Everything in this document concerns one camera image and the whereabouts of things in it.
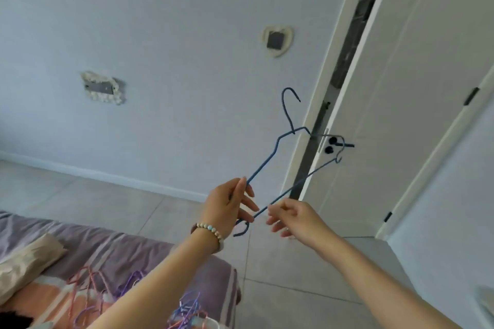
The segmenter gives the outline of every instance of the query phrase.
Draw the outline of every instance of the gray floor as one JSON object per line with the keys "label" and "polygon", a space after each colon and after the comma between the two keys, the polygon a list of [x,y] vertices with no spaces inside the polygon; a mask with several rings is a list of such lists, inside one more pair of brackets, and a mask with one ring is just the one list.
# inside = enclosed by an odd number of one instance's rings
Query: gray floor
{"label": "gray floor", "polygon": [[[201,205],[0,161],[0,208],[177,243],[189,233]],[[411,286],[385,242],[348,240]],[[263,221],[256,221],[244,237],[227,239],[218,256],[238,269],[243,284],[237,329],[378,327],[335,269],[297,240],[272,234]]]}

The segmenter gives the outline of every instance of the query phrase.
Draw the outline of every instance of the forearm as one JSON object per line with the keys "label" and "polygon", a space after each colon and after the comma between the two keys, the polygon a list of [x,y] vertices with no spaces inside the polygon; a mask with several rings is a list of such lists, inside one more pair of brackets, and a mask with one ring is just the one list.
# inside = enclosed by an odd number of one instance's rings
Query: forearm
{"label": "forearm", "polygon": [[319,254],[342,273],[384,329],[459,328],[347,240],[327,235]]}
{"label": "forearm", "polygon": [[196,229],[172,254],[100,316],[90,329],[165,327],[197,269],[217,247],[217,239],[211,232]]}

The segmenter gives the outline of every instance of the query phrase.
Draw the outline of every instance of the white door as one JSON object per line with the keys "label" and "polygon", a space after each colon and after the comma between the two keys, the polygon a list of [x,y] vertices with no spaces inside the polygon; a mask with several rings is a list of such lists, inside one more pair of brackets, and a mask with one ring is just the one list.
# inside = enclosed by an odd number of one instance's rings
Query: white door
{"label": "white door", "polygon": [[374,236],[493,63],[494,0],[376,0],[328,123],[355,148],[301,199],[339,234]]}

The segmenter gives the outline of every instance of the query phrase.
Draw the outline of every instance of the blue clothes hanger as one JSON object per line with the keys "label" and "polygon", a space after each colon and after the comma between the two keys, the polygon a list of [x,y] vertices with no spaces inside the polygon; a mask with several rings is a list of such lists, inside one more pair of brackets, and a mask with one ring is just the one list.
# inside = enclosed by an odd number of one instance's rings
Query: blue clothes hanger
{"label": "blue clothes hanger", "polygon": [[[295,95],[295,97],[297,98],[298,101],[300,101],[300,98],[298,97],[298,95],[295,92],[295,90],[292,89],[291,87],[284,88],[283,91],[281,92],[281,104],[283,106],[283,110],[285,112],[285,115],[287,116],[288,122],[290,123],[290,129],[291,130],[289,132],[286,132],[286,133],[282,134],[281,136],[279,136],[276,139],[276,144],[275,144],[275,148],[274,148],[273,152],[268,156],[268,158],[266,160],[264,160],[264,162],[260,165],[260,167],[257,168],[256,171],[249,177],[249,179],[247,180],[247,185],[250,184],[250,182],[254,179],[254,177],[266,166],[266,164],[269,163],[269,161],[273,158],[273,156],[275,156],[276,152],[278,151],[278,145],[280,144],[280,140],[283,139],[283,138],[285,138],[286,136],[288,136],[290,134],[294,134],[295,135],[295,133],[296,132],[299,132],[300,130],[305,130],[310,136],[321,136],[321,137],[329,136],[329,137],[334,137],[336,139],[339,138],[339,139],[341,139],[341,142],[338,142],[336,140],[336,142],[333,143],[333,144],[334,145],[337,145],[337,146],[341,146],[341,149],[337,152],[337,155],[336,155],[336,157],[334,159],[331,159],[328,162],[322,164],[320,167],[318,167],[315,170],[313,170],[311,173],[309,173],[308,175],[306,175],[304,178],[302,178],[299,181],[297,181],[291,188],[289,188],[287,191],[285,191],[284,193],[282,193],[281,195],[279,195],[275,200],[273,200],[272,202],[270,202],[266,207],[264,207],[260,211],[258,211],[254,215],[254,218],[256,218],[258,215],[262,214],[265,210],[268,209],[268,207],[270,205],[274,204],[279,199],[281,199],[283,196],[287,195],[287,193],[289,193],[293,188],[295,188],[296,186],[298,186],[300,183],[304,182],[308,177],[312,176],[318,170],[324,168],[326,165],[328,165],[328,164],[330,164],[332,162],[335,162],[336,164],[338,164],[341,161],[340,154],[345,149],[345,147],[354,147],[354,145],[352,145],[352,144],[346,144],[345,143],[345,139],[342,136],[340,136],[340,135],[335,135],[335,134],[312,134],[309,131],[309,129],[306,128],[305,126],[297,127],[296,129],[294,129],[293,128],[292,119],[288,115],[287,108],[285,106],[285,91],[286,90],[290,90],[293,93],[293,95]],[[242,222],[242,220],[241,219],[238,219],[237,222],[235,223],[235,225],[238,225],[240,222]],[[243,232],[240,232],[240,233],[234,234],[233,235],[234,237],[238,237],[238,236],[244,235],[249,230],[250,224],[247,221],[244,221],[244,222],[245,222],[245,229],[244,229],[244,231]]]}

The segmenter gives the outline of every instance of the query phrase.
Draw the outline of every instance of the white wall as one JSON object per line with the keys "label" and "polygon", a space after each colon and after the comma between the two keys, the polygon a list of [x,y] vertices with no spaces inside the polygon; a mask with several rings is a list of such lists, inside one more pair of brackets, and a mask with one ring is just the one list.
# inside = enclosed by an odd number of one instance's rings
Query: white wall
{"label": "white wall", "polygon": [[392,234],[417,292],[465,328],[481,328],[476,286],[494,288],[494,97]]}
{"label": "white wall", "polygon": [[[0,0],[0,151],[206,194],[299,126],[343,0]],[[269,58],[265,25],[295,29]],[[127,83],[89,100],[79,72]],[[253,182],[280,192],[295,138]]]}

